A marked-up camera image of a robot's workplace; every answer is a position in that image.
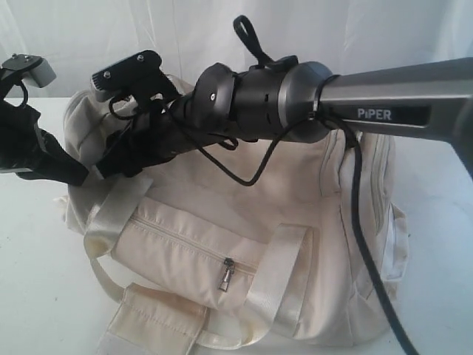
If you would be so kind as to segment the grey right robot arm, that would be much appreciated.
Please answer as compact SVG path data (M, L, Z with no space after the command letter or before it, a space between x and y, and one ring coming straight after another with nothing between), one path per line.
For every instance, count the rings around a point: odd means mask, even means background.
M472 169L472 60L460 58L335 75L293 56L234 72L208 67L180 94L158 63L127 58L92 77L100 101L137 103L96 163L132 177L177 155L239 141L315 143L343 121L359 132L449 143Z

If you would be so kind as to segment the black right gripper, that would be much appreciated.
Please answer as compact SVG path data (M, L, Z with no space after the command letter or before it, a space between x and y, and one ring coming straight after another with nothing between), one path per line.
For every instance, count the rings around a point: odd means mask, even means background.
M190 92L144 101L128 90L116 92L109 100L109 111L126 124L108 136L106 150L92 170L101 180L138 174L207 146L207 133L194 124L193 98Z

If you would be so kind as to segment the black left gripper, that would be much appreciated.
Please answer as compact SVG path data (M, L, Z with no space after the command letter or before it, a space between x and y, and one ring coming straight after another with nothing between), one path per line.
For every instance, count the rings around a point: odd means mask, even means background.
M41 113L28 105L27 89L22 91L18 106L1 101L1 173L31 174L32 180L81 186L89 170L38 127Z

